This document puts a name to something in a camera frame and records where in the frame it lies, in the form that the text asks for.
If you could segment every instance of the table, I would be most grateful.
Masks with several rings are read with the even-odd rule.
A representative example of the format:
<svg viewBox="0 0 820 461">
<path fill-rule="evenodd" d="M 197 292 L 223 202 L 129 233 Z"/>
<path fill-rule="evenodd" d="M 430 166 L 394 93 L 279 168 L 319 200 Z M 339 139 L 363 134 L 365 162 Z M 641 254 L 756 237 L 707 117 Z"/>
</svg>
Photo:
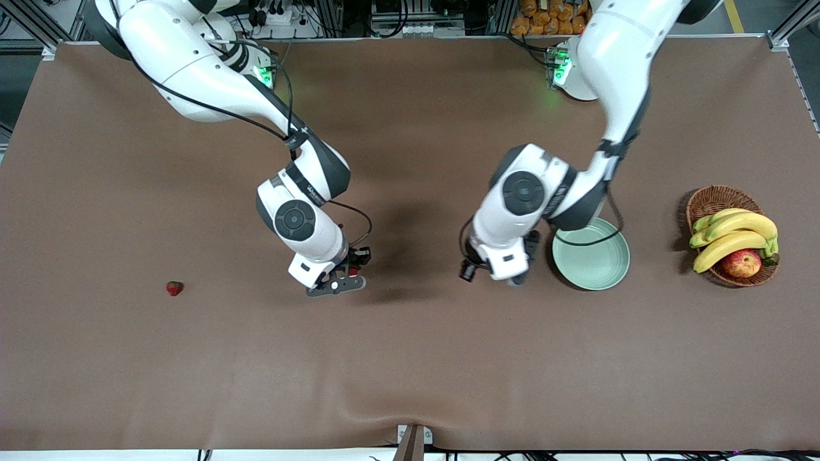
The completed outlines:
<svg viewBox="0 0 820 461">
<path fill-rule="evenodd" d="M 456 235 L 513 146 L 585 167 L 598 104 L 501 39 L 296 43 L 287 65 L 374 221 L 357 293 L 288 276 L 253 200 L 277 139 L 184 119 L 98 46 L 40 65 L 0 168 L 0 449 L 384 445 L 408 422 L 465 450 L 820 445 L 820 140 L 785 53 L 667 41 L 613 183 L 631 270 L 597 293 L 543 249 L 518 290 L 468 284 Z M 770 283 L 690 271 L 677 213 L 710 184 L 778 223 Z"/>
</svg>

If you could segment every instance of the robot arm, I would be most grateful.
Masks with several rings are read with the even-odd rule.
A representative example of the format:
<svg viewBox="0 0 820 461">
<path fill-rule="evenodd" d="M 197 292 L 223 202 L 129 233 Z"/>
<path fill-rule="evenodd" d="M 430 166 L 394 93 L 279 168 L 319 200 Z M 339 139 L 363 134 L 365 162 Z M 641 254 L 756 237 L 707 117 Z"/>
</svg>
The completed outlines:
<svg viewBox="0 0 820 461">
<path fill-rule="evenodd" d="M 703 10 L 704 1 L 695 1 Z M 570 49 L 575 50 L 571 72 L 576 78 L 580 75 L 606 113 L 598 150 L 586 171 L 576 171 L 534 144 L 511 150 L 473 217 L 462 278 L 470 281 L 474 267 L 486 265 L 494 280 L 517 284 L 514 277 L 525 274 L 531 260 L 524 237 L 539 219 L 574 231 L 598 215 L 609 181 L 637 136 L 649 103 L 649 67 L 687 3 L 620 0 L 595 10 Z M 720 2 L 707 3 L 706 11 L 712 11 Z"/>
<path fill-rule="evenodd" d="M 270 58 L 255 48 L 230 43 L 235 41 L 230 24 L 222 16 L 204 11 L 230 4 L 219 5 L 214 0 L 119 0 L 117 14 L 112 14 L 114 4 L 113 0 L 95 2 L 107 22 L 107 32 L 127 49 L 126 56 L 136 61 L 177 112 L 203 122 L 231 118 L 191 103 L 179 97 L 181 94 L 240 116 L 263 117 L 288 135 L 285 144 L 291 151 L 300 152 L 276 176 L 259 185 L 256 204 L 268 228 L 296 253 L 289 273 L 313 292 L 348 257 L 344 234 L 321 210 L 347 189 L 347 162 L 297 116 L 292 115 L 289 124 L 288 107 L 257 77 L 247 75 L 269 66 Z M 206 37 L 221 45 L 212 46 Z M 361 279 L 356 288 L 363 286 Z"/>
</svg>

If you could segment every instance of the green plate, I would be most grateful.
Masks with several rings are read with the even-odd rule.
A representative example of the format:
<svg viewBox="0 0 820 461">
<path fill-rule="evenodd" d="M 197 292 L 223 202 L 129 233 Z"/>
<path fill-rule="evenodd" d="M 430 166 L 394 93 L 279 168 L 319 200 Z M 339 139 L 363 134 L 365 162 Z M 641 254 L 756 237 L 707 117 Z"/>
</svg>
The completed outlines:
<svg viewBox="0 0 820 461">
<path fill-rule="evenodd" d="M 617 231 L 612 224 L 596 217 L 580 230 L 559 230 L 568 242 L 587 243 Z M 623 234 L 586 247 L 553 239 L 553 258 L 558 270 L 575 285 L 586 290 L 606 290 L 618 284 L 629 270 L 629 246 Z"/>
</svg>

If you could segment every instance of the cable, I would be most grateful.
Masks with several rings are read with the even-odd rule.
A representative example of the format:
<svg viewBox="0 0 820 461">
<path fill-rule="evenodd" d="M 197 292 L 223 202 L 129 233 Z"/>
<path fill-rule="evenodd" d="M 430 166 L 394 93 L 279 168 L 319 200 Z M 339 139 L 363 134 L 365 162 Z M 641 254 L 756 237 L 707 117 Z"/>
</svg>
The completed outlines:
<svg viewBox="0 0 820 461">
<path fill-rule="evenodd" d="M 223 40 L 214 40 L 214 43 L 219 43 L 221 41 L 223 41 Z M 271 53 L 271 50 L 263 47 L 259 43 L 253 42 L 252 40 L 224 40 L 224 41 L 227 42 L 227 43 L 238 43 L 238 44 L 248 45 L 250 47 L 256 48 L 257 50 L 259 50 L 261 52 L 264 52 L 268 56 L 268 58 L 271 59 L 271 64 L 273 64 L 280 71 L 282 71 L 282 75 L 285 76 L 285 83 L 288 84 L 288 131 L 287 131 L 287 137 L 290 137 L 290 135 L 293 133 L 291 126 L 293 125 L 293 120 L 294 120 L 294 89 L 293 89 L 293 86 L 290 84 L 290 77 L 288 76 L 288 71 L 285 70 L 285 66 L 282 66 L 282 63 L 279 62 L 279 60 L 276 59 L 273 56 L 273 53 Z"/>
<path fill-rule="evenodd" d="M 119 11 L 116 9 L 116 6 L 114 5 L 114 0 L 109 0 L 109 2 L 111 3 L 112 10 L 113 10 L 113 12 L 114 12 L 114 16 L 115 16 L 115 18 L 116 18 L 117 29 L 119 29 L 119 24 L 120 24 L 120 14 L 119 14 Z M 260 45 L 260 44 L 258 44 L 258 43 L 256 43 L 256 42 L 253 42 L 253 41 L 251 41 L 251 40 L 211 40 L 210 42 L 213 42 L 213 43 L 230 43 L 230 44 L 237 43 L 237 44 L 244 44 L 244 45 L 247 45 L 247 46 L 250 46 L 250 47 L 256 48 L 256 49 L 258 49 L 258 50 L 260 50 L 260 51 L 264 52 L 264 53 L 265 53 L 265 54 L 266 54 L 266 55 L 267 55 L 267 56 L 271 59 L 271 64 L 273 64 L 274 66 L 276 66 L 276 67 L 277 67 L 277 68 L 278 68 L 278 69 L 282 72 L 282 75 L 284 75 L 284 76 L 285 76 L 285 81 L 287 82 L 287 85 L 288 85 L 288 129 L 287 129 L 287 136 L 288 136 L 288 137 L 290 137 L 291 133 L 293 132 L 293 131 L 291 130 L 291 126 L 293 125 L 293 117 L 294 117 L 294 91 L 293 91 L 293 86 L 292 86 L 292 85 L 291 85 L 291 83 L 290 83 L 290 77 L 288 76 L 288 72 L 285 70 L 285 67 L 284 67 L 284 66 L 282 66 L 282 64 L 281 64 L 281 63 L 280 63 L 280 62 L 279 62 L 279 61 L 278 61 L 278 60 L 277 60 L 277 59 L 273 56 L 273 54 L 271 53 L 271 51 L 270 51 L 270 50 L 268 50 L 267 48 L 264 48 L 262 45 Z M 231 111 L 226 111 L 226 110 L 221 109 L 221 108 L 219 108 L 219 107 L 214 107 L 214 106 L 212 106 L 212 105 L 210 105 L 210 104 L 203 103 L 202 101 L 198 101 L 198 100 L 196 100 L 196 99 L 189 98 L 189 97 L 187 97 L 187 96 L 185 96 L 185 95 L 183 95 L 183 94 L 179 94 L 179 93 L 177 93 L 177 92 L 176 92 L 176 91 L 174 91 L 173 89 L 169 89 L 169 88 L 168 88 L 168 87 L 166 87 L 164 84 L 161 84 L 161 83 L 159 83 L 158 81 L 156 81 L 154 78 L 152 78 L 152 77 L 151 77 L 151 76 L 150 76 L 150 75 L 149 75 L 149 74 L 148 74 L 148 73 L 147 73 L 147 72 L 146 72 L 146 71 L 145 71 L 145 70 L 144 70 L 144 69 L 143 69 L 143 68 L 142 68 L 142 67 L 141 67 L 138 63 L 137 63 L 137 61 L 134 59 L 134 57 L 133 57 L 133 56 L 131 56 L 131 53 L 130 53 L 130 51 L 128 51 L 128 49 L 127 49 L 127 48 L 126 48 L 126 51 L 127 51 L 127 52 L 128 52 L 128 54 L 129 54 L 129 57 L 130 57 L 130 59 L 131 59 L 131 62 L 133 62 L 133 63 L 134 63 L 134 67 L 136 67 L 136 68 L 137 68 L 137 70 L 139 71 L 139 73 L 140 73 L 140 74 L 142 74 L 142 75 L 143 75 L 146 79 L 148 79 L 148 81 L 150 81 L 151 83 L 155 84 L 157 87 L 159 87 L 159 88 L 161 88 L 161 89 L 165 90 L 166 92 L 168 92 L 168 93 L 170 93 L 170 94 L 175 95 L 177 98 L 184 99 L 185 101 L 188 101 L 189 103 L 196 104 L 196 105 L 198 105 L 198 106 L 205 107 L 206 109 L 210 109 L 210 110 L 213 110 L 213 111 L 216 111 L 216 112 L 219 112 L 219 113 L 225 114 L 225 115 L 227 115 L 227 116 L 232 116 L 232 117 L 234 117 L 234 118 L 238 118 L 238 119 L 240 119 L 241 121 L 246 121 L 247 123 L 250 123 L 251 125 L 258 126 L 259 128 L 262 128 L 263 130 L 265 130 L 265 131 L 267 131 L 267 132 L 269 132 L 269 133 L 272 133 L 272 134 L 273 134 L 273 135 L 275 135 L 277 138 L 279 138 L 279 139 L 281 139 L 281 140 L 283 140 L 283 141 L 285 141 L 285 140 L 287 139 L 287 137 L 280 135 L 278 132 L 276 132 L 275 130 L 273 130 L 271 127 L 269 127 L 269 126 L 265 126 L 265 125 L 263 125 L 263 124 L 261 124 L 261 123 L 259 123 L 259 122 L 255 121 L 255 120 L 251 120 L 251 119 L 249 119 L 249 118 L 247 118 L 247 117 L 245 117 L 245 116 L 241 116 L 240 114 L 236 114 L 236 113 L 233 113 L 233 112 L 231 112 Z M 296 158 L 296 152 L 295 152 L 294 150 L 291 150 L 291 151 L 290 151 L 290 157 L 291 157 L 291 160 L 295 160 L 295 158 Z M 366 232 L 365 232 L 365 233 L 364 233 L 361 237 L 359 237 L 358 239 L 355 239 L 355 241 L 354 241 L 354 242 L 352 242 L 350 246 L 354 246 L 354 245 L 360 244 L 360 243 L 361 243 L 361 242 L 363 242 L 363 241 L 364 241 L 364 240 L 365 240 L 365 239 L 366 239 L 366 238 L 370 235 L 370 233 L 373 231 L 373 221 L 371 220 L 371 218 L 370 218 L 370 217 L 369 217 L 369 216 L 368 216 L 365 212 L 363 212 L 363 211 L 359 210 L 358 208 L 351 207 L 350 205 L 347 205 L 347 204 L 345 204 L 345 203 L 336 202 L 336 201 L 334 201 L 334 200 L 330 200 L 329 202 L 330 202 L 330 203 L 333 203 L 333 204 L 334 204 L 334 205 L 336 205 L 336 206 L 339 206 L 339 207 L 342 207 L 342 208 L 347 208 L 347 209 L 352 210 L 352 211 L 354 211 L 354 212 L 356 212 L 356 213 L 359 213 L 360 215 L 362 215 L 362 216 L 363 216 L 363 217 L 367 220 L 367 231 L 366 231 Z M 200 459 L 200 458 L 198 457 L 198 461 L 209 461 L 209 459 L 211 458 L 211 453 L 212 453 L 212 450 L 205 450 L 205 458 L 204 458 L 204 459 Z"/>
<path fill-rule="evenodd" d="M 242 24 L 242 20 L 239 18 L 239 14 L 237 14 L 235 11 L 234 11 L 234 17 L 236 18 L 236 22 L 239 22 L 239 27 L 242 28 L 242 35 L 245 38 L 247 38 L 248 37 L 248 31 L 245 29 L 245 25 Z"/>
<path fill-rule="evenodd" d="M 111 4 L 111 8 L 112 8 L 112 11 L 113 11 L 113 13 L 114 13 L 114 17 L 116 18 L 116 28 L 117 28 L 117 29 L 120 29 L 120 12 L 116 9 L 116 5 L 114 4 L 114 0 L 108 0 L 108 2 Z M 154 79 L 153 77 L 151 77 L 151 76 L 150 76 L 150 75 L 149 75 L 149 74 L 148 74 L 148 73 L 147 73 L 147 72 L 146 72 L 146 71 L 145 71 L 145 70 L 144 70 L 144 69 L 143 69 L 143 68 L 142 68 L 142 67 L 138 64 L 138 62 L 137 62 L 137 61 L 134 59 L 134 57 L 131 55 L 131 51 L 130 51 L 130 50 L 128 50 L 128 48 L 127 48 L 127 47 L 126 47 L 126 49 L 125 49 L 125 50 L 126 50 L 126 52 L 128 53 L 128 57 L 130 58 L 131 62 L 133 62 L 133 63 L 134 63 L 134 67 L 136 67 L 136 68 L 137 68 L 137 71 L 139 71 L 139 73 L 140 73 L 140 74 L 142 74 L 142 75 L 143 75 L 143 77 L 145 77 L 146 79 L 148 79 L 148 81 L 150 81 L 151 83 L 153 83 L 154 85 L 156 85 L 158 88 L 161 88 L 161 89 L 165 90 L 167 93 L 173 94 L 173 95 L 174 95 L 174 96 L 176 96 L 177 98 L 180 98 L 180 99 L 182 99 L 182 100 L 184 100 L 184 101 L 187 101 L 187 102 L 189 102 L 189 103 L 192 103 L 192 104 L 196 104 L 197 106 L 200 106 L 200 107 L 205 107 L 206 109 L 210 109 L 210 110 L 212 110 L 212 111 L 214 111 L 214 112 L 219 112 L 220 114 L 225 114 L 225 115 L 227 115 L 227 116 L 232 116 L 233 118 L 237 118 L 237 119 L 239 119 L 239 120 L 241 120 L 241 121 L 246 121 L 247 123 L 250 123 L 250 124 L 251 124 L 251 125 L 253 125 L 253 126 L 257 126 L 257 127 L 259 127 L 259 128 L 262 128 L 263 130 L 267 131 L 268 133 L 271 133 L 272 135 L 274 135 L 275 137 L 277 137 L 277 138 L 279 138 L 279 139 L 281 139 L 281 140 L 283 140 L 283 141 L 287 139 L 287 137 L 286 137 L 286 136 L 280 135 L 280 134 L 279 134 L 276 130 L 272 129 L 270 126 L 263 125 L 262 123 L 259 123 L 258 121 L 255 121 L 255 120 L 252 120 L 252 119 L 249 119 L 249 118 L 247 118 L 246 116 L 241 116 L 240 114 L 233 113 L 233 112 L 231 112 L 231 111 L 226 111 L 225 109 L 222 109 L 222 108 L 219 108 L 219 107 L 212 106 L 211 104 L 208 104 L 208 103 L 203 103 L 202 101 L 198 101 L 198 100 L 196 100 L 196 99 L 189 98 L 188 96 L 185 96 L 184 94 L 180 94 L 180 93 L 178 93 L 178 92 L 174 91 L 173 89 L 170 89 L 170 88 L 166 87 L 164 84 L 161 84 L 161 83 L 160 83 L 160 82 L 158 82 L 156 79 Z M 293 102 L 293 94 L 291 94 L 290 96 L 291 96 L 291 97 L 290 97 L 290 100 L 291 100 L 291 102 Z"/>
<path fill-rule="evenodd" d="M 2 23 L 6 19 L 8 19 L 8 22 L 6 23 L 5 27 L 2 27 Z M 7 15 L 5 12 L 3 12 L 2 17 L 0 17 L 0 27 L 2 27 L 2 30 L 0 30 L 0 35 L 5 34 L 6 31 L 8 30 L 8 28 L 9 28 L 9 26 L 11 26 L 11 17 L 9 15 Z"/>
<path fill-rule="evenodd" d="M 615 235 L 618 235 L 623 231 L 623 215 L 621 214 L 621 210 L 618 209 L 617 204 L 615 203 L 615 198 L 613 198 L 612 192 L 609 190 L 609 186 L 607 185 L 607 201 L 609 205 L 613 208 L 613 212 L 615 213 L 615 219 L 617 220 L 617 230 L 615 230 L 612 234 L 603 237 L 602 239 L 598 239 L 594 242 L 587 242 L 584 244 L 576 243 L 576 242 L 567 242 L 566 240 L 561 238 L 561 235 L 558 235 L 558 232 L 555 233 L 555 238 L 561 240 L 563 243 L 576 246 L 576 247 L 589 247 L 592 245 L 596 245 L 602 242 L 605 242 L 609 239 L 612 239 Z"/>
<path fill-rule="evenodd" d="M 496 32 L 494 35 L 498 35 L 500 37 L 506 37 L 511 42 L 515 43 L 516 45 L 518 45 L 519 47 L 524 48 L 524 49 L 530 49 L 532 51 L 540 51 L 540 52 L 547 52 L 549 50 L 549 48 L 535 47 L 535 46 L 532 46 L 532 45 L 528 45 L 525 42 L 522 42 L 521 40 L 516 39 L 514 36 L 512 36 L 512 35 L 510 35 L 506 32 Z"/>
<path fill-rule="evenodd" d="M 295 39 L 296 39 L 296 29 L 294 29 L 294 36 L 293 36 L 293 38 L 292 38 L 292 39 L 290 39 L 290 41 L 288 42 L 288 47 L 287 47 L 287 48 L 285 48 L 285 54 L 283 54 L 283 55 L 282 55 L 282 59 L 279 61 L 279 63 L 280 63 L 282 66 L 284 66 L 284 65 L 285 65 L 285 59 L 287 59 L 287 58 L 288 58 L 288 53 L 290 52 L 290 46 L 294 44 L 294 40 L 295 40 Z"/>
<path fill-rule="evenodd" d="M 488 271 L 490 270 L 490 265 L 484 264 L 482 262 L 473 261 L 472 258 L 470 258 L 470 256 L 467 254 L 467 250 L 464 248 L 464 245 L 467 244 L 467 242 L 464 241 L 464 231 L 467 229 L 467 226 L 469 226 L 472 222 L 473 217 L 475 217 L 475 215 L 470 216 L 469 219 L 467 219 L 467 221 L 464 222 L 464 225 L 462 226 L 461 230 L 458 231 L 458 249 L 461 250 L 462 256 L 464 257 L 464 259 L 469 261 L 470 264 L 480 269 L 485 269 Z"/>
<path fill-rule="evenodd" d="M 540 59 L 539 59 L 539 58 L 538 58 L 535 54 L 533 54 L 533 51 L 532 51 L 532 49 L 531 49 L 530 45 L 526 44 L 526 38 L 524 38 L 524 35 L 522 35 L 522 36 L 521 36 L 521 41 L 522 41 L 522 43 L 524 43 L 524 47 L 526 48 L 526 52 L 527 52 L 527 54 L 529 54 L 529 55 L 530 55 L 530 57 L 531 57 L 531 58 L 532 58 L 535 62 L 538 62 L 539 64 L 541 64 L 541 65 L 542 65 L 542 66 L 544 66 L 544 67 L 550 67 L 550 65 L 549 65 L 547 62 L 545 62 L 545 61 L 541 61 L 541 60 L 540 60 Z"/>
<path fill-rule="evenodd" d="M 302 13 L 307 15 L 307 17 L 309 17 L 310 19 L 314 20 L 321 28 L 323 28 L 325 30 L 332 30 L 334 32 L 340 32 L 340 33 L 344 32 L 344 30 L 342 30 L 342 29 L 336 29 L 335 27 L 328 27 L 328 25 L 325 24 L 325 22 L 321 20 L 320 16 L 319 16 L 319 19 L 316 19 L 316 17 L 313 16 L 313 14 L 310 12 L 310 10 L 308 10 L 309 5 L 306 5 L 304 0 L 299 0 L 299 4 L 302 5 Z"/>
<path fill-rule="evenodd" d="M 367 213 L 363 212 L 362 210 L 360 210 L 358 208 L 351 207 L 348 204 L 341 203 L 341 202 L 336 202 L 335 200 L 328 200 L 327 203 L 333 203 L 337 207 L 347 208 L 348 210 L 351 210 L 353 212 L 357 212 L 358 214 L 362 215 L 367 220 L 367 230 L 365 230 L 364 234 L 362 234 L 361 237 L 355 239 L 350 244 L 351 247 L 355 247 L 356 245 L 363 242 L 367 237 L 370 236 L 370 233 L 373 232 L 373 221 L 370 219 L 370 217 L 367 215 Z"/>
<path fill-rule="evenodd" d="M 373 35 L 379 39 L 389 39 L 390 37 L 394 37 L 399 32 L 404 30 L 404 26 L 407 25 L 408 19 L 410 19 L 410 6 L 408 5 L 408 0 L 402 0 L 402 4 L 404 5 L 404 20 L 402 21 L 402 9 L 401 7 L 399 7 L 399 23 L 396 25 L 396 28 L 393 32 L 387 35 L 382 35 L 379 32 L 375 32 L 373 29 L 371 29 L 371 27 L 367 24 L 367 18 L 369 18 L 371 15 L 369 12 L 367 12 L 366 8 L 362 8 L 362 11 L 365 12 L 365 14 L 362 16 L 362 27 L 364 27 L 364 30 L 368 34 Z M 362 5 L 366 7 L 367 2 L 362 2 Z"/>
</svg>

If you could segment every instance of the brown tablecloth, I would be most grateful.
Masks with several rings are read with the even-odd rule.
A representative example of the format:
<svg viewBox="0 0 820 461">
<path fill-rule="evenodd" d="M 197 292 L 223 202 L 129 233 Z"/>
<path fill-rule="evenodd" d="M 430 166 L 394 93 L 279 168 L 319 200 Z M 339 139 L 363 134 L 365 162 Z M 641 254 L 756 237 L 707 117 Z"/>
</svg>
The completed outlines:
<svg viewBox="0 0 820 461">
<path fill-rule="evenodd" d="M 451 449 L 820 447 L 820 141 L 785 53 L 667 41 L 613 187 L 631 269 L 596 293 L 543 250 L 520 289 L 468 284 L 456 235 L 511 147 L 585 168 L 597 103 L 502 40 L 296 43 L 287 66 L 375 223 L 368 287 L 309 299 L 288 276 L 253 204 L 279 140 L 61 46 L 0 168 L 0 448 L 383 445 L 407 422 Z M 777 221 L 767 285 L 712 285 L 679 251 L 681 197 L 716 183 Z"/>
</svg>

